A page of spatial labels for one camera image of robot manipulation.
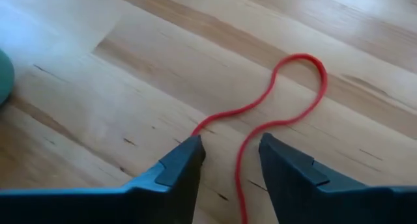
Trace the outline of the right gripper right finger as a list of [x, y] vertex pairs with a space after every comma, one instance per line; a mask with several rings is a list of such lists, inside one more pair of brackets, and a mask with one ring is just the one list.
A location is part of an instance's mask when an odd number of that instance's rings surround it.
[[279, 224], [417, 224], [417, 186], [367, 186], [270, 133], [259, 155]]

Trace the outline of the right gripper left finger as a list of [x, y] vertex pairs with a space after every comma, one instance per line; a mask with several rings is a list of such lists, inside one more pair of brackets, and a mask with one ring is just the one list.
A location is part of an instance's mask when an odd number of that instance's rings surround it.
[[195, 135], [121, 187], [1, 190], [0, 224], [192, 224], [204, 159]]

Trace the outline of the red rubber band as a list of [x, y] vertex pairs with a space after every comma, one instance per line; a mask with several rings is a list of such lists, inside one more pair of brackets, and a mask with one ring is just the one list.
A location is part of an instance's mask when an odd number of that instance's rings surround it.
[[242, 165], [242, 159], [243, 159], [246, 146], [248, 145], [250, 140], [252, 140], [253, 137], [265, 131], [266, 129], [275, 127], [275, 126], [284, 126], [284, 125], [293, 124], [295, 122], [300, 121], [301, 119], [309, 115], [314, 110], [314, 108], [323, 99], [324, 94], [328, 87], [328, 74], [323, 63], [318, 58], [307, 53], [295, 53], [295, 54], [286, 56], [274, 67], [271, 77], [270, 77], [270, 82], [267, 88], [265, 89], [265, 91], [260, 95], [260, 97], [255, 99], [252, 103], [245, 105], [241, 108], [233, 109], [229, 111], [223, 111], [223, 112], [219, 112], [219, 113], [208, 116], [205, 120], [201, 121], [192, 132], [192, 135], [199, 135], [200, 131], [205, 126], [209, 125], [211, 122], [214, 122], [215, 120], [239, 115], [257, 107], [272, 91], [274, 84], [276, 82], [279, 69], [290, 62], [301, 60], [301, 59], [312, 63], [316, 67], [319, 77], [320, 77], [319, 90], [317, 91], [317, 95], [313, 99], [312, 103], [310, 103], [310, 105], [307, 106], [305, 110], [303, 110], [299, 115], [295, 117], [284, 119], [284, 120], [273, 120], [273, 121], [266, 122], [266, 123], [256, 126], [243, 140], [237, 152], [236, 162], [235, 162], [235, 171], [234, 171], [234, 181], [235, 181], [235, 189], [236, 189], [237, 197], [238, 197], [238, 205], [239, 205], [240, 218], [241, 218], [242, 224], [248, 224], [246, 200], [245, 200], [245, 196], [244, 196], [244, 192], [243, 192], [242, 184], [241, 184], [241, 165]]

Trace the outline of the green plastic basket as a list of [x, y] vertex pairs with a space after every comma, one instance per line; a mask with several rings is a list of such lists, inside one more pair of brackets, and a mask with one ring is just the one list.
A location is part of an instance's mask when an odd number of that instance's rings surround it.
[[14, 86], [14, 67], [10, 58], [0, 49], [0, 105], [6, 101]]

